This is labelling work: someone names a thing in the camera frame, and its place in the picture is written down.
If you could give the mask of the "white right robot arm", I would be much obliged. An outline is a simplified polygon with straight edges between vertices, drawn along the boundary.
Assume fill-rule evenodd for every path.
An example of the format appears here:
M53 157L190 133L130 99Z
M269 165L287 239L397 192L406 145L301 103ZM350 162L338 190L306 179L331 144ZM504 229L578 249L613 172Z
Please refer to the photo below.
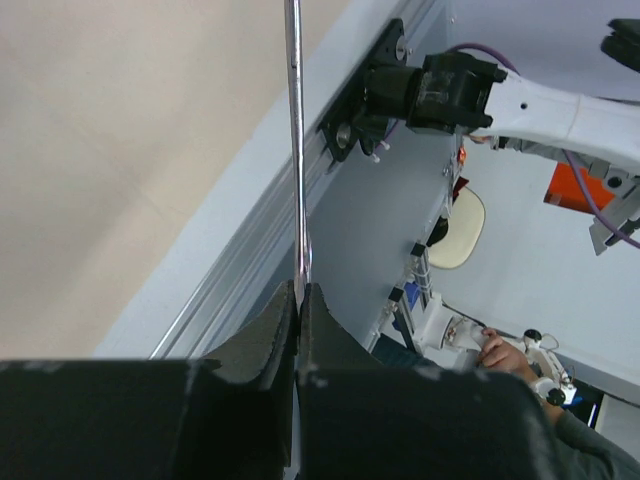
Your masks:
M419 67L375 66L364 93L368 114L417 133L527 140L639 172L638 106L554 89L468 53L430 54Z

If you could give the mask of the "beige cloth wrap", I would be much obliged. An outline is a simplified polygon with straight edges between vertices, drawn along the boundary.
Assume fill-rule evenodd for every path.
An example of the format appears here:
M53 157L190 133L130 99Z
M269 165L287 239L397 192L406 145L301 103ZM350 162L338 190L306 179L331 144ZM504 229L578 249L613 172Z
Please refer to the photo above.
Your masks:
M1 355L147 356L291 152L280 1L1 5Z

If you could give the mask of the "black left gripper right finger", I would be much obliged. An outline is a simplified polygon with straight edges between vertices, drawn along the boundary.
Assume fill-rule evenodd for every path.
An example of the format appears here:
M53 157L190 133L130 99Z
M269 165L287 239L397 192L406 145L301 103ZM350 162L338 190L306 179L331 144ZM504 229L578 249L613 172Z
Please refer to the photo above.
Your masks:
M559 479L551 428L519 379L392 368L305 291L297 369L304 479Z

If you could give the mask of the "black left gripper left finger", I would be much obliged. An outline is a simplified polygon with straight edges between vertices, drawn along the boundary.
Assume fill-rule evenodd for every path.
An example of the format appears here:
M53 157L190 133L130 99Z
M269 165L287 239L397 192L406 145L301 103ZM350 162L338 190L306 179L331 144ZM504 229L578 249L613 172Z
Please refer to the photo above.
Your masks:
M5 479L279 479L291 463L294 288L204 357L1 365Z

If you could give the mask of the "operator grey sleeve forearm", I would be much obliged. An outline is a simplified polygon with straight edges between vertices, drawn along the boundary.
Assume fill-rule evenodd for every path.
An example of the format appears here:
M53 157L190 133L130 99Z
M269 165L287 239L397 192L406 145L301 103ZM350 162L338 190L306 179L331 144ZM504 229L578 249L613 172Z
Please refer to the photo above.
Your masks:
M639 462L624 449L537 395L556 438L567 479L638 479Z

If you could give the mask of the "operator hand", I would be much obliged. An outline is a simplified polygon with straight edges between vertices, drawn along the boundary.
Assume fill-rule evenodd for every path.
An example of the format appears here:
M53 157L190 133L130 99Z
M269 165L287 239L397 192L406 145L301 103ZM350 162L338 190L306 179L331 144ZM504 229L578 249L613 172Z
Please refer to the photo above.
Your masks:
M526 382L537 378L526 356L508 343L494 329L485 328L482 335L486 341L478 356L478 363L487 369L515 374Z

